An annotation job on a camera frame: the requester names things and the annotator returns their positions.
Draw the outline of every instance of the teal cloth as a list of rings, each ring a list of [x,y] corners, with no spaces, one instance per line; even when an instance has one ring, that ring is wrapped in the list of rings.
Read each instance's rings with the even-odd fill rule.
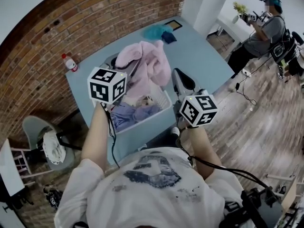
[[[161,40],[165,31],[172,33],[173,29],[169,25],[152,25],[143,31],[143,37],[148,40]]]

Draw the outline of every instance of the light blue table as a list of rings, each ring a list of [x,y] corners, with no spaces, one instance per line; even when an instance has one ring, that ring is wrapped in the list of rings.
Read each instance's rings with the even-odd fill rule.
[[[209,93],[213,93],[223,85],[232,75],[233,71],[220,56],[219,53],[187,22],[180,17],[173,17],[158,22],[164,24],[175,19],[183,25],[182,28],[173,32],[177,41],[169,45],[164,45],[164,50],[170,63],[171,69],[179,68],[188,76],[195,79],[201,88],[205,88]],[[119,40],[107,45],[95,52],[79,64],[77,72],[66,74],[68,83],[79,110],[88,126],[91,124],[94,107],[88,95],[87,78],[94,67],[100,66],[107,57],[120,52],[125,46],[147,39],[141,36],[143,29],[135,31]],[[168,83],[166,90],[173,102],[177,96],[173,90],[172,81]],[[114,147],[114,155],[117,161],[134,152],[152,138],[159,135],[172,124],[175,123],[175,116],[172,110],[166,111],[144,122],[126,133],[117,136]],[[112,138],[108,140],[108,161],[114,161],[111,154]]]

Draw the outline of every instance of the blue clothing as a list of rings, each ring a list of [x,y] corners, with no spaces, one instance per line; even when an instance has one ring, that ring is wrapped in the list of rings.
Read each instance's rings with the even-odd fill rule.
[[[160,111],[157,105],[144,105],[138,108],[121,102],[111,112],[111,119],[117,132],[130,127]]]

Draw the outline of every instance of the plastic bottle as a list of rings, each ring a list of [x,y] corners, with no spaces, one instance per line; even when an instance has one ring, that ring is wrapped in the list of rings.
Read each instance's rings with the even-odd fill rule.
[[[78,65],[71,57],[67,56],[66,54],[62,54],[61,57],[68,69],[70,69],[72,72],[77,71]]]

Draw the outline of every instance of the white pillar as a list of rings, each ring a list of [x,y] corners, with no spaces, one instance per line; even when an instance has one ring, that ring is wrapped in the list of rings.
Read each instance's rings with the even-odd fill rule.
[[[207,37],[226,0],[185,0],[181,17]]]

